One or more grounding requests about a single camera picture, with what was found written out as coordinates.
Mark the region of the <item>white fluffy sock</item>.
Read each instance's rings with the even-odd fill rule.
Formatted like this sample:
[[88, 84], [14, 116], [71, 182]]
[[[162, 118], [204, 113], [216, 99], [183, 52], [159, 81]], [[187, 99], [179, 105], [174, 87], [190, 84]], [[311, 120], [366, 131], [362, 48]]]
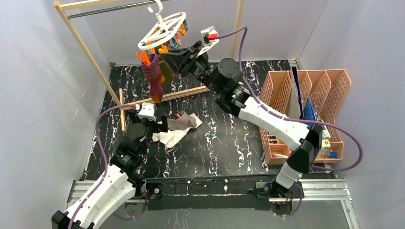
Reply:
[[176, 137], [184, 137], [191, 129], [196, 129], [202, 121], [195, 113], [187, 114], [184, 111], [178, 112], [173, 119], [168, 119], [168, 128], [175, 132]]
[[173, 148], [186, 136], [186, 134], [186, 130], [169, 130], [168, 132], [154, 133], [152, 136], [152, 141], [161, 142], [166, 148]]

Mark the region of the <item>grey sock with red stripes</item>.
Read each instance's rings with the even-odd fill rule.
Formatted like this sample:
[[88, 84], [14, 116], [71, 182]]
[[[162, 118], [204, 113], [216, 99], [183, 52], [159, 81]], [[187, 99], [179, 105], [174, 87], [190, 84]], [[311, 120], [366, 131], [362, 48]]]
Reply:
[[174, 115], [173, 119], [167, 119], [168, 128], [172, 131], [186, 130], [187, 128], [196, 128], [197, 120], [185, 111], [180, 111]]

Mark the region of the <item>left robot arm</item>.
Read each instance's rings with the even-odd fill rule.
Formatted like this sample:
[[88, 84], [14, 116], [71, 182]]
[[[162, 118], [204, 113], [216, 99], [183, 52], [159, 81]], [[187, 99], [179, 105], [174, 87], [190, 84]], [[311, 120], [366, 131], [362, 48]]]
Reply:
[[98, 229], [127, 200], [142, 190], [146, 182], [136, 171], [149, 152], [154, 133], [167, 132], [167, 117], [156, 120], [156, 106], [142, 103], [129, 106], [131, 124], [111, 159], [103, 155], [105, 170], [96, 182], [65, 211], [51, 218], [54, 229]]

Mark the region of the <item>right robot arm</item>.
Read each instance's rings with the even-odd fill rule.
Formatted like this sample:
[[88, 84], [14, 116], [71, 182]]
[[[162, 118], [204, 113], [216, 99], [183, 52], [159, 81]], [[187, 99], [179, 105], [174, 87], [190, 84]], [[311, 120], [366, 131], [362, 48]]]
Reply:
[[320, 151], [322, 126], [291, 121], [262, 103], [241, 85], [243, 73], [236, 60], [223, 58], [217, 64], [211, 64], [208, 54], [202, 52], [203, 48], [202, 42], [198, 41], [187, 49], [162, 53], [160, 57], [178, 76], [190, 74], [219, 95], [215, 102], [224, 112], [259, 126], [288, 146], [292, 155], [272, 184], [273, 189], [287, 191], [310, 171]]

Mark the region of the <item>white plastic clip hanger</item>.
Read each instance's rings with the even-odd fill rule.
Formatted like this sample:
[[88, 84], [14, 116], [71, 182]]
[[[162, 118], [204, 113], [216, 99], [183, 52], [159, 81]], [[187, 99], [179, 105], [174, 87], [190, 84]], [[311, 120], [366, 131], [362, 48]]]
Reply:
[[147, 4], [147, 9], [150, 13], [155, 15], [157, 23], [139, 41], [138, 48], [141, 51], [154, 49], [170, 41], [176, 36], [185, 36], [187, 32], [186, 12], [180, 11], [163, 18], [161, 16], [163, 11], [162, 2], [160, 0], [155, 0], [154, 2], [158, 5], [158, 11], [154, 12], [150, 4]]

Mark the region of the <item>olive striped sock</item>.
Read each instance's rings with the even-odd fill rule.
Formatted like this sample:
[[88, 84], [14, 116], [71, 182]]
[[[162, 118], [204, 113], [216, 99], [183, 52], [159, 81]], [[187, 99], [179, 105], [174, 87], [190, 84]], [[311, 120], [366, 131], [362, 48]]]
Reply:
[[164, 60], [159, 60], [160, 72], [162, 74], [161, 84], [169, 84], [173, 80], [174, 73]]

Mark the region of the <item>maroon yellow striped sock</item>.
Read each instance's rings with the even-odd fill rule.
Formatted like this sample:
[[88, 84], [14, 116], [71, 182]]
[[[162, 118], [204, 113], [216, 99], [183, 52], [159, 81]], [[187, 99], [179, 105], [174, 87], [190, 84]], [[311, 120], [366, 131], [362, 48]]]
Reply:
[[149, 82], [149, 96], [150, 98], [156, 102], [160, 103], [162, 101], [164, 90], [162, 88], [162, 84], [164, 81], [164, 76], [160, 70], [159, 58], [158, 55], [155, 53], [151, 53], [148, 55], [150, 65], [145, 64], [142, 62], [141, 68], [144, 72], [144, 75]]

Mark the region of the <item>metal hanging rod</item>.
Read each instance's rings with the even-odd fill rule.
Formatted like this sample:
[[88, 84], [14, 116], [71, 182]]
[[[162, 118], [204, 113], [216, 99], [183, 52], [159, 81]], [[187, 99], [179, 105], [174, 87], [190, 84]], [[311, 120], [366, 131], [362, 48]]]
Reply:
[[139, 7], [139, 6], [145, 6], [145, 5], [154, 4], [154, 3], [156, 3], [156, 2], [151, 0], [151, 1], [145, 1], [145, 2], [121, 5], [121, 6], [110, 7], [110, 8], [105, 8], [105, 9], [81, 12], [81, 13], [78, 13], [78, 14], [72, 14], [72, 15], [68, 15], [67, 18], [68, 19], [80, 18], [80, 17], [90, 16], [90, 15], [95, 15], [95, 14], [100, 14], [100, 13], [106, 13], [106, 12], [111, 12], [111, 11], [124, 10], [124, 9], [130, 9], [130, 8], [134, 8], [134, 7]]

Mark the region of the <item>white board in organizer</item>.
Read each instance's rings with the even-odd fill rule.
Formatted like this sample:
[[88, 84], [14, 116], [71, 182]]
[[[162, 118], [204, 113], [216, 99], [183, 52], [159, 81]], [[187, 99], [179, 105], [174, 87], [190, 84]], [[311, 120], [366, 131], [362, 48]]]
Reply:
[[291, 67], [290, 79], [292, 88], [288, 106], [288, 117], [292, 119], [301, 119], [303, 117], [303, 105], [300, 94], [298, 70], [295, 65]]

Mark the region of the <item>orange plastic desk organizer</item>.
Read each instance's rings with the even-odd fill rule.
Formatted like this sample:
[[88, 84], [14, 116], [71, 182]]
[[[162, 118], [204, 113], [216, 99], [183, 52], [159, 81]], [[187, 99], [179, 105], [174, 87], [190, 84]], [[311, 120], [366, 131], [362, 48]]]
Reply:
[[[262, 102], [283, 114], [289, 110], [293, 90], [290, 74], [290, 71], [268, 72], [259, 96]], [[298, 81], [303, 104], [312, 104], [317, 120], [334, 124], [351, 87], [346, 70], [299, 70]], [[291, 150], [264, 129], [260, 129], [260, 134], [266, 164], [283, 164]]]

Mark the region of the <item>blue folder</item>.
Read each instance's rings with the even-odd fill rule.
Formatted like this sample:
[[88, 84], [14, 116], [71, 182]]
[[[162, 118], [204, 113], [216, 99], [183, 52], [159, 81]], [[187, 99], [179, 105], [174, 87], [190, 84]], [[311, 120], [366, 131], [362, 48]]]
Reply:
[[307, 121], [316, 121], [316, 115], [310, 97], [308, 97], [304, 106], [302, 119]]

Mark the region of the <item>small yellow white box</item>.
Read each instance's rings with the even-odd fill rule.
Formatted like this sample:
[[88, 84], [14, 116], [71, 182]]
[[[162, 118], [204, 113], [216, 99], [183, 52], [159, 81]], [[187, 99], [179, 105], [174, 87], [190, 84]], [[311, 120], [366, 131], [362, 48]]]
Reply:
[[329, 150], [329, 148], [330, 148], [330, 141], [328, 139], [323, 139], [318, 153], [318, 157], [322, 157], [323, 154]]

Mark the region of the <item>wooden clothes rack frame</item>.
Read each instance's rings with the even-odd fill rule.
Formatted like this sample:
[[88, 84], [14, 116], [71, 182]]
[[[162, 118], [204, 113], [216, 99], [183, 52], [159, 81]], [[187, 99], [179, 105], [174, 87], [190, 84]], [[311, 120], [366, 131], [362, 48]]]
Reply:
[[[111, 85], [109, 84], [106, 76], [104, 73], [101, 71], [101, 68], [97, 64], [96, 60], [94, 59], [93, 55], [91, 54], [90, 50], [88, 49], [87, 45], [85, 44], [84, 40], [78, 33], [76, 27], [74, 24], [71, 22], [70, 19], [67, 18], [68, 14], [66, 14], [66, 10], [76, 10], [80, 8], [85, 8], [85, 7], [92, 7], [92, 6], [97, 6], [97, 5], [103, 5], [103, 4], [109, 4], [113, 2], [120, 2], [121, 0], [85, 0], [85, 1], [80, 1], [80, 2], [73, 2], [73, 3], [67, 3], [67, 4], [61, 4], [58, 0], [54, 2], [54, 7], [65, 22], [66, 26], [68, 27], [69, 31], [79, 44], [79, 46], [82, 48], [84, 51], [86, 57], [88, 60], [91, 62], [92, 66], [96, 70], [98, 76], [102, 80], [103, 84], [105, 85], [107, 91], [110, 93], [114, 101], [116, 102], [117, 105], [122, 105], [123, 104], [123, 92], [122, 89], [119, 90], [119, 97], [117, 97], [116, 93], [112, 89]], [[242, 10], [243, 10], [243, 5], [244, 5], [244, 0], [238, 0], [236, 4], [236, 14], [235, 14], [235, 20], [234, 20], [234, 29], [237, 29], [237, 27], [240, 25], [241, 21], [241, 15], [242, 15]], [[192, 89], [187, 89], [179, 92], [174, 92], [170, 94], [166, 94], [162, 98], [162, 102], [166, 102], [169, 100], [175, 100], [179, 98], [183, 98], [186, 96], [192, 96], [192, 95], [197, 95], [201, 93], [206, 93], [209, 92], [208, 88], [205, 86], [200, 86], [200, 87], [195, 87]], [[142, 104], [142, 103], [152, 103], [152, 99], [144, 99], [144, 100], [139, 100], [135, 102], [131, 102], [128, 104], [124, 105], [136, 105], [136, 104]], [[125, 124], [125, 111], [129, 110], [130, 107], [124, 107], [120, 108], [120, 118], [121, 118], [121, 129], [123, 132], [127, 131], [127, 127]]]

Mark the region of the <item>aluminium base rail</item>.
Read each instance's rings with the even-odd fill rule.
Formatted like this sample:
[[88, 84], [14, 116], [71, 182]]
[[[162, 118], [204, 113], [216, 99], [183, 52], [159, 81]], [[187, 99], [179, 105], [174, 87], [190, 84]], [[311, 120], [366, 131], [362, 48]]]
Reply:
[[[352, 200], [344, 179], [301, 180], [303, 200]], [[253, 189], [256, 181], [247, 178], [158, 179], [147, 184], [162, 184], [165, 196], [241, 196]]]

